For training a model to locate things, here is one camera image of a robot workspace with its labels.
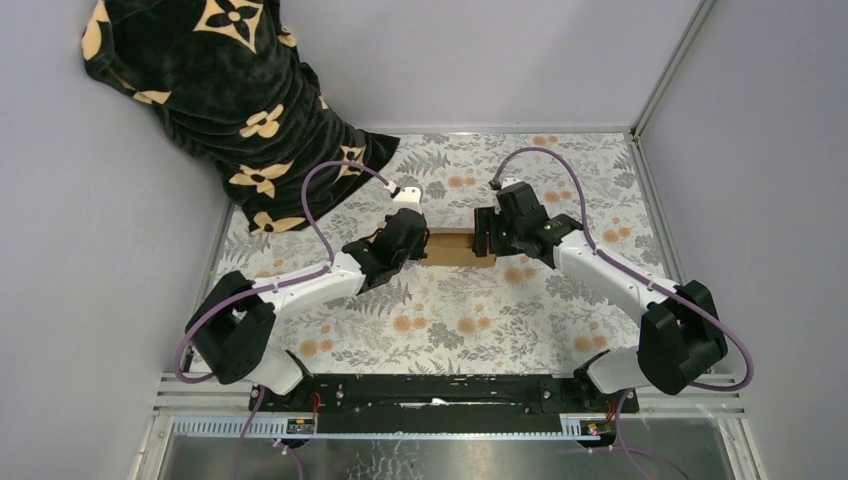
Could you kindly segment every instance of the blanket with flower pattern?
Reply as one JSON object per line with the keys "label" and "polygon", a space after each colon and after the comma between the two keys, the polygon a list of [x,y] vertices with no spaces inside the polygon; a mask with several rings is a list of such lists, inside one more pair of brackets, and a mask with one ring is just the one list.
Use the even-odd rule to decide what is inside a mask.
{"label": "blanket with flower pattern", "polygon": [[[398,144],[327,106],[279,0],[99,0],[81,43],[88,75],[149,105],[174,143],[212,162],[255,233],[306,225],[300,188],[316,164],[379,170]],[[315,217],[366,177],[346,166],[316,175]]]}

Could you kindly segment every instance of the dark green plush blanket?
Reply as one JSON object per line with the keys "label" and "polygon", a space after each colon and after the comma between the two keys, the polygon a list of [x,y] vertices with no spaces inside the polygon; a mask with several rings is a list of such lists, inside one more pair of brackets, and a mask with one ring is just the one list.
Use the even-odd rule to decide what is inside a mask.
{"label": "dark green plush blanket", "polygon": [[[306,225],[300,187],[313,166],[379,170],[398,143],[327,106],[279,10],[279,0],[100,0],[82,39],[86,72],[150,105],[174,143],[212,162],[257,233]],[[315,217],[366,177],[347,167],[316,175]]]}

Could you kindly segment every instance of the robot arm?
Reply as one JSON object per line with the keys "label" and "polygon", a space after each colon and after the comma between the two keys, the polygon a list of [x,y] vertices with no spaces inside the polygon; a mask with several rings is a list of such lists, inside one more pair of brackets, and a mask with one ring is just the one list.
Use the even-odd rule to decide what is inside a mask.
{"label": "robot arm", "polygon": [[[500,187],[499,210],[475,210],[475,253],[537,258],[586,282],[640,328],[638,346],[602,352],[575,371],[575,377],[586,383],[587,395],[601,397],[646,385],[676,395],[727,354],[718,329],[598,256],[586,242],[583,226],[567,215],[550,218],[532,187],[513,179]],[[715,315],[712,296],[700,283],[681,287],[672,280],[654,278],[614,252],[605,253]]]}
{"label": "robot arm", "polygon": [[[420,213],[420,197],[416,188],[395,192],[395,213],[386,217],[385,227],[345,245],[334,254],[326,273],[319,274],[326,264],[316,264],[263,279],[267,291],[246,296],[213,316],[192,341],[218,381],[226,385],[246,378],[279,395],[297,386],[303,379],[302,365],[291,355],[266,351],[275,321],[383,285],[400,272],[407,260],[422,258],[429,230]],[[291,282],[310,276],[313,278]],[[241,272],[224,275],[186,325],[186,331],[212,306],[254,288],[262,289]]]}

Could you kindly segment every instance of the wall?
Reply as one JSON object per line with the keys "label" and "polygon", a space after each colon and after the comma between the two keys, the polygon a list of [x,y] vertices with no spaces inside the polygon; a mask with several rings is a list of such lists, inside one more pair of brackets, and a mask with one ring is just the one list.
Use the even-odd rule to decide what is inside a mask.
{"label": "wall", "polygon": [[211,169],[90,80],[94,0],[0,30],[0,478],[126,478],[224,208]]}
{"label": "wall", "polygon": [[643,136],[686,274],[754,354],[772,480],[848,469],[846,20],[844,0],[718,2]]}
{"label": "wall", "polygon": [[415,131],[635,122],[698,0],[283,0],[342,118]]}

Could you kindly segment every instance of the brown box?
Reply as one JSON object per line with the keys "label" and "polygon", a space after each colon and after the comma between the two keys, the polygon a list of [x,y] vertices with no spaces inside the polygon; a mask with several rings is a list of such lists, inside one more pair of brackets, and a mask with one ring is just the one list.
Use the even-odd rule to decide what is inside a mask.
{"label": "brown box", "polygon": [[427,258],[421,265],[442,267],[494,267],[497,257],[477,257],[471,251],[474,242],[472,228],[430,228],[430,240],[424,252]]}

